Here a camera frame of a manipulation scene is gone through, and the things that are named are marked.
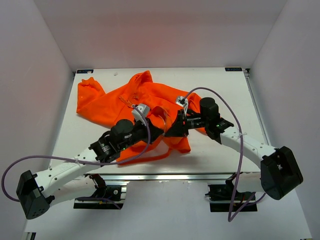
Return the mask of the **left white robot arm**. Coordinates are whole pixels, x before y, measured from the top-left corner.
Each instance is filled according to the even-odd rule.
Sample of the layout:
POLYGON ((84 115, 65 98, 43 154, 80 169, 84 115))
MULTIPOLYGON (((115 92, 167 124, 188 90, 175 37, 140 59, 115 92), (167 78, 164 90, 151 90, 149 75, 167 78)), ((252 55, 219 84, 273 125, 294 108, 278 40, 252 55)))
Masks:
POLYGON ((33 220, 50 207, 73 199, 116 204, 121 195, 114 193, 116 188, 107 186, 99 174, 89 172, 113 163, 136 143, 153 143, 163 133, 149 119, 121 119, 75 158, 37 173, 22 173, 16 195, 25 217, 33 220))

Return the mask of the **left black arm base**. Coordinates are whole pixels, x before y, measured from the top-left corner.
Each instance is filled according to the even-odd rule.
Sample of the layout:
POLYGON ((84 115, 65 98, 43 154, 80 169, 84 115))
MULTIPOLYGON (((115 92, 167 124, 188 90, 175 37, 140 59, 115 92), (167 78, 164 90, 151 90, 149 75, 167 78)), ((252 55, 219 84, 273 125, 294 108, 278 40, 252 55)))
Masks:
POLYGON ((107 183, 99 174, 87 174, 94 182, 95 191, 91 196, 76 198, 74 209, 121 210, 127 192, 124 183, 107 183))

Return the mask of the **aluminium table front rail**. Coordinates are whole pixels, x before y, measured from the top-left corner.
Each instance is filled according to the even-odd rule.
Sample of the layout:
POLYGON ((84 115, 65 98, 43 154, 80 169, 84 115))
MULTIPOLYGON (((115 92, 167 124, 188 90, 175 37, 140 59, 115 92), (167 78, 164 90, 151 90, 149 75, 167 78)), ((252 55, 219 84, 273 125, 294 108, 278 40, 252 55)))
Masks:
POLYGON ((199 173, 199 174, 107 174, 98 175, 105 182, 140 182, 140 181, 225 181, 233 175, 231 172, 225 173, 199 173))

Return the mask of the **orange zip-up jacket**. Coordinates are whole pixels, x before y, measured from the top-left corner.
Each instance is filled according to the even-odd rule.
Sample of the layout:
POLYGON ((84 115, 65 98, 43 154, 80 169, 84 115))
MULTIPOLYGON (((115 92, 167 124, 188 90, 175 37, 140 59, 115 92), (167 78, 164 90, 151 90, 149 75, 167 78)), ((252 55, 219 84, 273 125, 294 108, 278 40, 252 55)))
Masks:
MULTIPOLYGON (((150 107, 147 117, 155 127, 167 131, 175 121, 178 110, 177 97, 186 96, 187 92, 171 86, 153 82, 150 71, 135 74, 127 84, 106 93, 100 83, 93 77, 84 79, 77 86, 76 112, 83 118, 95 124, 113 127, 119 120, 134 120, 132 105, 145 104, 150 107)), ((160 136, 156 141, 147 146, 140 141, 124 150, 117 162, 121 166, 147 163, 167 158, 175 150, 181 154, 191 151, 188 138, 160 136), (168 146, 166 153, 141 157, 129 161, 147 147, 148 151, 154 150, 160 142, 168 146)))

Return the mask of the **blue table label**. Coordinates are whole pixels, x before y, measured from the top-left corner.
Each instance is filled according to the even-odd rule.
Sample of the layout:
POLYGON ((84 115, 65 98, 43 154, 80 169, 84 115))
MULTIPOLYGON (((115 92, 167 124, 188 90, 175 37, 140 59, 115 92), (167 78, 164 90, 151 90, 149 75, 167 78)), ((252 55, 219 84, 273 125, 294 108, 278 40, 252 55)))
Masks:
POLYGON ((242 72, 243 69, 241 67, 225 67, 226 72, 242 72))
POLYGON ((76 74, 92 74, 93 72, 93 69, 78 69, 76 74))

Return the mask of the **left blue table label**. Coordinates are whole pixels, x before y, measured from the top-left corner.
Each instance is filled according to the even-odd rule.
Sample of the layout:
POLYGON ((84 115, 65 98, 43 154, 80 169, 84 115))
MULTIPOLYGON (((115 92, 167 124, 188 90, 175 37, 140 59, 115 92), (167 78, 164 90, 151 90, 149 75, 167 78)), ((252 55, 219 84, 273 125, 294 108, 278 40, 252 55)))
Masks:
POLYGON ((93 72, 93 69, 78 69, 76 74, 92 74, 93 72))

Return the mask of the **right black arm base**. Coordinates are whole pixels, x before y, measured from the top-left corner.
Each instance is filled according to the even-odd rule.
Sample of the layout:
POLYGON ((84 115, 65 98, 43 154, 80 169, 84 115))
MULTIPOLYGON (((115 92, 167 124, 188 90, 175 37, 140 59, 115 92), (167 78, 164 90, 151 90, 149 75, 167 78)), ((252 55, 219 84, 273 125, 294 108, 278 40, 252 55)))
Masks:
MULTIPOLYGON (((236 173, 202 173, 207 180, 208 192, 204 194, 204 198, 209 202, 211 213, 227 213, 232 199, 233 184, 232 180, 236 178, 236 173)), ((232 212, 235 213, 252 195, 252 192, 236 191, 232 212)), ((254 204, 256 196, 240 210, 240 212, 257 212, 257 204, 254 204)))

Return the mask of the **aluminium table right rail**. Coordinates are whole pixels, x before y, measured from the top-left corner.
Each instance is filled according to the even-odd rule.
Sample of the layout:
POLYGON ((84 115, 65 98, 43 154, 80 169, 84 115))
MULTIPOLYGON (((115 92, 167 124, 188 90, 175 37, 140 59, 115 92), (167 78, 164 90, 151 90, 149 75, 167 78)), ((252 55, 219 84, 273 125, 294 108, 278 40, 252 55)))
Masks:
POLYGON ((263 121, 263 118, 262 118, 262 115, 261 115, 261 111, 260 111, 259 106, 257 104, 257 98, 254 95, 251 76, 250 76, 250 70, 251 70, 250 68, 243 69, 244 77, 245 77, 245 80, 246 80, 246 83, 247 83, 247 87, 248 87, 248 90, 249 90, 249 93, 250 93, 250 96, 251 96, 251 100, 252 100, 252 103, 253 103, 257 118, 258 118, 258 122, 259 122, 259 125, 260 125, 260 128, 261 128, 261 131, 262 131, 264 142, 266 144, 270 145, 270 138, 269 138, 268 133, 266 131, 265 123, 263 121))

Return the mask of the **right blue table label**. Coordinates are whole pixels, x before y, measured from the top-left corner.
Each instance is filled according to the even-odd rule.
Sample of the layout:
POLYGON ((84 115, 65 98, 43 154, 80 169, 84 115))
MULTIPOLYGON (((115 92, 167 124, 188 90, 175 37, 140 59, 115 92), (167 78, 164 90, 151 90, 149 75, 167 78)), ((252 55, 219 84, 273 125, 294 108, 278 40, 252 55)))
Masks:
POLYGON ((226 72, 242 72, 243 69, 241 67, 225 67, 226 72))

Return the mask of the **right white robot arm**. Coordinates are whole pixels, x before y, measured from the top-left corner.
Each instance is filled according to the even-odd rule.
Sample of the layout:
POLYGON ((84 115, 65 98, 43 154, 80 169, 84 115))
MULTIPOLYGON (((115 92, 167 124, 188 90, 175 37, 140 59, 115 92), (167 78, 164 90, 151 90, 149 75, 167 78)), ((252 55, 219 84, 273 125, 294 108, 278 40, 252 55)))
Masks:
POLYGON ((229 121, 220 116, 219 106, 211 97, 200 100, 200 112, 188 108, 188 100, 179 96, 176 104, 183 109, 177 112, 166 137, 187 137, 189 130, 204 128, 207 136, 229 147, 252 161, 259 172, 241 173, 226 180, 226 195, 236 200, 245 192, 265 193, 274 200, 303 182, 303 176, 292 150, 286 146, 276 148, 240 133, 229 121))

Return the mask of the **aluminium table rail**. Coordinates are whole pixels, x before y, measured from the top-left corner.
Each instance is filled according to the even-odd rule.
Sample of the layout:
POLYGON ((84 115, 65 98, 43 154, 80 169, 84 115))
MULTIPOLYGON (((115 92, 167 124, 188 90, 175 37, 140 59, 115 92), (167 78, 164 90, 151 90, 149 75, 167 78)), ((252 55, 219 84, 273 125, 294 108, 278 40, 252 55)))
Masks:
POLYGON ((231 172, 225 173, 199 173, 199 174, 107 174, 98 175, 105 182, 140 182, 140 181, 225 181, 233 175, 231 172))
POLYGON ((258 122, 259 122, 259 125, 260 125, 260 128, 261 128, 261 131, 262 131, 264 142, 266 144, 270 145, 270 138, 269 138, 268 133, 266 131, 265 123, 263 121, 263 118, 262 118, 262 115, 261 115, 261 111, 260 111, 259 106, 257 104, 257 98, 254 95, 251 76, 250 76, 250 70, 251 70, 250 68, 243 69, 244 77, 245 77, 245 80, 246 80, 246 83, 247 83, 247 87, 248 87, 248 90, 249 90, 249 93, 250 93, 250 96, 251 96, 251 100, 252 100, 252 103, 253 103, 257 118, 258 118, 258 122))

